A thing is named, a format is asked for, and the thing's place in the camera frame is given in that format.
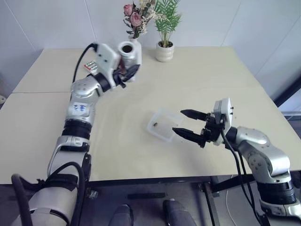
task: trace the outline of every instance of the label sticker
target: label sticker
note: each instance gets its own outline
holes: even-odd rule
[[[73,108],[72,108],[72,114],[73,115],[83,115],[87,112],[87,105],[86,103],[79,103],[74,102]]]

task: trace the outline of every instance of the person's foot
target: person's foot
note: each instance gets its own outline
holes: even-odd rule
[[[109,226],[133,226],[134,216],[131,207],[127,204],[119,206],[109,223]]]
[[[191,214],[174,199],[164,200],[163,211],[167,226],[197,226]]]

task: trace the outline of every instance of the potted plant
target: potted plant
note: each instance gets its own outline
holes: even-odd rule
[[[147,32],[146,27],[151,19],[162,19],[164,16],[155,12],[155,0],[140,0],[140,7],[133,4],[128,4],[123,7],[124,16],[123,22],[130,29],[127,31],[129,34],[129,40],[135,46],[136,53],[136,64],[141,65],[142,63],[142,48],[138,42],[140,34]]]
[[[174,44],[170,41],[170,37],[181,21],[181,14],[176,11],[179,2],[180,0],[157,0],[155,5],[156,13],[165,16],[164,19],[155,20],[161,37],[156,46],[156,58],[161,62],[169,61],[174,56]]]

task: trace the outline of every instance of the floor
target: floor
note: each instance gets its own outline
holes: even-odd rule
[[[256,184],[252,183],[252,190],[259,206],[259,194]],[[134,212],[134,226],[165,226],[162,203],[165,199],[174,198],[179,201],[192,215],[197,226],[211,226],[211,219],[205,198],[195,184],[155,184],[155,185],[127,185],[104,186],[93,188],[98,192],[95,199],[86,198],[84,202],[81,226],[107,226],[115,209],[123,203],[128,203]],[[128,199],[129,194],[163,193],[164,198]],[[234,226],[226,208],[226,191],[219,192],[214,198],[221,226]],[[232,188],[228,192],[227,204],[237,226],[256,226],[252,209],[249,207],[240,187]],[[18,206],[14,191],[10,186],[0,186],[0,222],[2,226],[9,226],[18,215]],[[295,222],[274,221],[272,226],[295,226]]]

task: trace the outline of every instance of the pink rose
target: pink rose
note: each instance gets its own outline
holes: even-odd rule
[[[134,26],[134,27],[138,27],[142,23],[141,16],[136,12],[134,12],[131,15],[130,20],[131,20],[132,26]]]
[[[132,14],[132,10],[133,10],[132,5],[125,5],[123,9],[124,9],[124,15],[130,16]]]

